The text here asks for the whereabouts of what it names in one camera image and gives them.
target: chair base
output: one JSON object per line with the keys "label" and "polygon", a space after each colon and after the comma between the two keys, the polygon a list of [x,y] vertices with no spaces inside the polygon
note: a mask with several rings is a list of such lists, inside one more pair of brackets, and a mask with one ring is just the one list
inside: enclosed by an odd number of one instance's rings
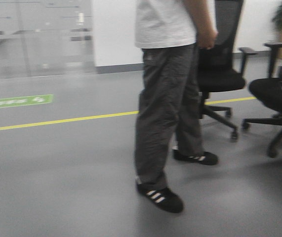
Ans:
{"label": "chair base", "polygon": [[[246,118],[242,122],[242,129],[244,131],[248,130],[249,123],[260,123],[260,124],[270,124],[282,126],[282,114],[278,114],[274,118]],[[270,142],[267,149],[267,156],[275,158],[278,155],[276,149],[277,144],[282,140],[282,130],[274,137]]]}
{"label": "chair base", "polygon": [[231,133],[231,141],[235,142],[238,140],[239,134],[237,132],[238,127],[229,122],[227,119],[225,119],[224,117],[218,115],[215,111],[226,111],[226,117],[231,117],[232,112],[231,112],[231,108],[230,107],[220,107],[220,106],[207,106],[204,105],[204,107],[201,110],[201,115],[208,115],[209,117],[219,121],[220,123],[229,126],[230,128],[233,129],[232,133]]}

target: chair wheel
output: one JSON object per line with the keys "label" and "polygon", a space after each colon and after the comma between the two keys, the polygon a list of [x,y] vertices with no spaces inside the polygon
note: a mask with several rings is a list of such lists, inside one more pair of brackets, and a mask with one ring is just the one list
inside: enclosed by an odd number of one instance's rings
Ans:
{"label": "chair wheel", "polygon": [[236,131],[233,131],[231,133],[231,142],[237,142],[238,139],[239,139],[239,134]]}
{"label": "chair wheel", "polygon": [[270,158],[275,158],[277,155],[278,152],[276,149],[272,148],[267,150],[267,156],[269,156]]}
{"label": "chair wheel", "polygon": [[247,131],[249,129],[249,127],[250,127],[249,123],[247,123],[247,122],[242,123],[242,130],[243,131]]}
{"label": "chair wheel", "polygon": [[232,117],[232,111],[231,110],[227,110],[226,112],[225,112],[225,117],[226,118],[230,118],[230,117]]}

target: black office chair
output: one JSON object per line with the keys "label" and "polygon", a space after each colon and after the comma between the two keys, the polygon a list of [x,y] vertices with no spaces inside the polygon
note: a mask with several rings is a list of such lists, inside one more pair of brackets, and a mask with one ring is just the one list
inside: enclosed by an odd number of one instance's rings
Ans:
{"label": "black office chair", "polygon": [[[266,107],[277,111],[278,114],[272,118],[246,118],[242,122],[242,129],[248,130],[249,123],[261,123],[282,126],[282,74],[274,78],[273,73],[276,64],[276,58],[279,48],[282,47],[280,42],[271,42],[264,44],[271,49],[268,78],[256,79],[249,84],[249,91]],[[282,130],[270,142],[267,155],[274,158],[278,155],[276,145],[282,139]]]}
{"label": "black office chair", "polygon": [[[211,92],[223,92],[244,88],[243,78],[247,57],[256,52],[248,47],[239,48],[242,51],[241,71],[233,69],[233,47],[242,11],[243,0],[215,0],[216,25],[219,32],[213,49],[200,49],[198,84],[201,92],[200,112],[231,127],[231,140],[237,141],[238,127],[226,118],[230,118],[232,110],[229,107],[208,106],[206,99]],[[225,117],[215,111],[225,111]]]}

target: white t-shirt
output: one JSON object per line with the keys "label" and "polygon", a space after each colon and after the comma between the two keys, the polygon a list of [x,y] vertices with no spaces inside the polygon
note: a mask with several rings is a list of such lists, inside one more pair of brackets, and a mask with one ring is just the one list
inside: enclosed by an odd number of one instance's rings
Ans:
{"label": "white t-shirt", "polygon": [[[209,10],[214,17],[214,4]],[[137,0],[136,47],[177,47],[195,41],[196,29],[182,0]]]}

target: chair seat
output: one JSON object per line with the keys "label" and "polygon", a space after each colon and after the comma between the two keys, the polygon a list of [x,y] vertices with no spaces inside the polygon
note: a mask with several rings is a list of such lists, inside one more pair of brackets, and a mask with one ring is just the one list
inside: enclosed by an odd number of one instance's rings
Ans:
{"label": "chair seat", "polygon": [[201,92],[221,92],[243,89],[245,80],[234,69],[198,71],[198,84]]}
{"label": "chair seat", "polygon": [[268,108],[282,113],[282,86],[280,79],[256,79],[249,91]]}

